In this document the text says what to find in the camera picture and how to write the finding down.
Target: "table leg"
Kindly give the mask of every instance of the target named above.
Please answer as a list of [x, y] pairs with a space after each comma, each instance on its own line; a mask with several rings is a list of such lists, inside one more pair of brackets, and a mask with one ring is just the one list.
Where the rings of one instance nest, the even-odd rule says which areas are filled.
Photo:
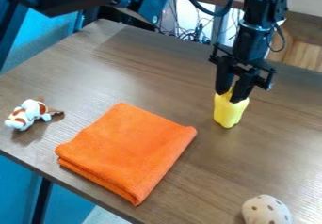
[[41, 224], [43, 223], [46, 208], [48, 204], [48, 200], [50, 198], [51, 190], [53, 183], [45, 178], [42, 178], [40, 192], [38, 194], [36, 207], [34, 211], [34, 215], [32, 218], [32, 224]]

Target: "orange towel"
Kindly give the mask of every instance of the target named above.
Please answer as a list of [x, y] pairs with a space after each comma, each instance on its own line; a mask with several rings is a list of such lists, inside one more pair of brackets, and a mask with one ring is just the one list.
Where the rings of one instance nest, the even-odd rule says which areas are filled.
[[196, 134], [193, 127], [116, 104], [56, 154], [61, 166], [139, 205]]

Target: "brown spot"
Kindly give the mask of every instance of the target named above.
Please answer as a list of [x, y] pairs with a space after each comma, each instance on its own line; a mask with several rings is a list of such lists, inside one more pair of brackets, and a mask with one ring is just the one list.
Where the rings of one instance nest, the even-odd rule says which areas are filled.
[[44, 115], [47, 111], [46, 106], [44, 104], [38, 103], [40, 105], [40, 114]]
[[24, 112], [24, 109], [18, 109], [18, 110], [16, 110], [16, 111], [14, 111], [13, 113], [12, 113], [12, 115], [13, 116], [16, 116], [16, 115], [18, 115], [19, 113], [21, 113], [21, 112]]
[[25, 120], [24, 120], [24, 119], [22, 119], [22, 118], [17, 118], [15, 121], [23, 123], [23, 124], [24, 124], [24, 126], [26, 125]]

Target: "floor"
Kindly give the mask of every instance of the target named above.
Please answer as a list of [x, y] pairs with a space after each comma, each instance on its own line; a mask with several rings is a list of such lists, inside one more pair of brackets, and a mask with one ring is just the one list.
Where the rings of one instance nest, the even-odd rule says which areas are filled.
[[85, 219], [83, 224], [130, 224], [130, 222], [96, 206]]

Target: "white plush dog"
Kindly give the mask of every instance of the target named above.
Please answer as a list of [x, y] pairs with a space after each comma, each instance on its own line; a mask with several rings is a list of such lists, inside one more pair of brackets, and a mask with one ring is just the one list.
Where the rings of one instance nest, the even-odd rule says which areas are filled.
[[49, 110], [48, 107], [41, 101], [26, 100], [20, 107], [16, 107], [5, 121], [5, 125], [20, 131], [25, 131], [35, 120], [43, 119], [50, 121], [51, 114], [62, 113], [57, 110]]

